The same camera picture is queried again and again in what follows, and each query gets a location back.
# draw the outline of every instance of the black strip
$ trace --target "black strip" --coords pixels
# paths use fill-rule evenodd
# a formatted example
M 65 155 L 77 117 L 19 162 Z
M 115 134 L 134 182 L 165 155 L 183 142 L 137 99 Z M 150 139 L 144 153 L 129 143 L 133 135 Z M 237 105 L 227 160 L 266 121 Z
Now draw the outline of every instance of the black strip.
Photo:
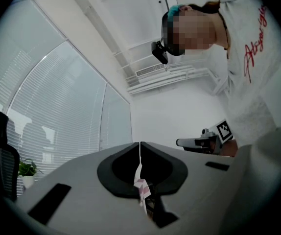
M 56 184 L 50 192 L 34 206 L 28 215 L 43 225 L 46 225 L 70 189 L 71 186 Z
M 205 166 L 209 166 L 209 167 L 212 167 L 212 168 L 215 168 L 215 169 L 219 169 L 219 170 L 224 170 L 224 171 L 227 171 L 229 169 L 229 165 L 227 164 L 220 164 L 220 163 L 216 163 L 216 162 L 207 162 L 205 164 Z

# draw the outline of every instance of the green leaf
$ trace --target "green leaf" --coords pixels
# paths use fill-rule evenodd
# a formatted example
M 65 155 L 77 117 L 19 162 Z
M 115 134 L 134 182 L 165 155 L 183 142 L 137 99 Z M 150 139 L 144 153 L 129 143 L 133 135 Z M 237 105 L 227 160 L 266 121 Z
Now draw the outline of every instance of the green leaf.
M 35 163 L 32 161 L 32 166 L 34 167 L 34 169 L 37 168 L 37 166 L 35 165 Z

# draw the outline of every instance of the horizontal blind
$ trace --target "horizontal blind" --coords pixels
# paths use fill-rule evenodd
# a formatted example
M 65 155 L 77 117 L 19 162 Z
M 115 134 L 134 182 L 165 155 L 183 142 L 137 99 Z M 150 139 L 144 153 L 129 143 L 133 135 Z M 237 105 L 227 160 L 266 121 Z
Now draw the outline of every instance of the horizontal blind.
M 106 81 L 64 42 L 33 69 L 9 109 L 10 144 L 46 176 L 66 161 L 99 151 Z M 18 181 L 18 194 L 22 182 Z
M 100 150 L 131 142 L 130 104 L 107 84 L 102 109 Z
M 0 20 L 0 111 L 28 72 L 65 41 L 32 0 L 11 4 Z

